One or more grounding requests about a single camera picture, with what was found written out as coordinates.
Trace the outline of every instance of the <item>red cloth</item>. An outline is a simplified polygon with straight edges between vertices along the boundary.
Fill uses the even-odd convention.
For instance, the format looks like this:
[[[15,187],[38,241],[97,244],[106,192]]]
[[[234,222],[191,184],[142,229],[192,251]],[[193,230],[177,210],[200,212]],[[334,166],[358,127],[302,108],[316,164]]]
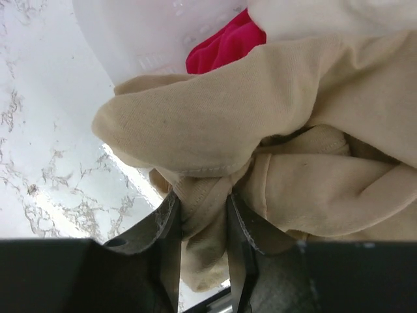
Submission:
[[[189,74],[204,74],[237,61],[266,42],[265,33],[242,11],[218,33],[196,46],[188,55]]]

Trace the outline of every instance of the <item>clothing pile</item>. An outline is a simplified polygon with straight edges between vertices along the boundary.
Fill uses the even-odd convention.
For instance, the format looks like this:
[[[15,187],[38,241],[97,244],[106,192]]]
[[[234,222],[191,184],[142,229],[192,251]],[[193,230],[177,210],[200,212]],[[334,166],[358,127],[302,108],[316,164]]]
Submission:
[[[180,198],[193,290],[227,278],[233,187],[298,239],[417,240],[415,0],[248,0],[186,66],[117,86],[93,132]]]

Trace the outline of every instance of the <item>white fabric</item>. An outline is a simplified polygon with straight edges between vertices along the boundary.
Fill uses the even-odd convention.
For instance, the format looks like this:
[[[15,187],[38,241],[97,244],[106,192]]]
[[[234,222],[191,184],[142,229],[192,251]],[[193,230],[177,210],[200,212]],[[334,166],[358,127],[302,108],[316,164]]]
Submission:
[[[417,0],[248,0],[266,41],[417,29]]]

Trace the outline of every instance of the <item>white plastic container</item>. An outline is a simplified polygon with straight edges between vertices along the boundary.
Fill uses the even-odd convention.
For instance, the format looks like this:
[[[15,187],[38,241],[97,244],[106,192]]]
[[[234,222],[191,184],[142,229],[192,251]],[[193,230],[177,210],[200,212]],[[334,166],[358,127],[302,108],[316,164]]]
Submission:
[[[185,73],[193,47],[219,31],[246,0],[73,0],[87,42],[112,82]]]

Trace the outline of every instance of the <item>marble countertop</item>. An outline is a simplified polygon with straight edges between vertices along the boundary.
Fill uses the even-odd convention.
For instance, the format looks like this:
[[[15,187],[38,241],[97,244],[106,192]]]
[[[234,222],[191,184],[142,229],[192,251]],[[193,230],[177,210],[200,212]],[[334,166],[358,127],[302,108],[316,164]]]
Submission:
[[[162,201],[90,124],[113,84],[71,0],[0,0],[0,238],[103,243]],[[210,294],[181,286],[180,307]]]

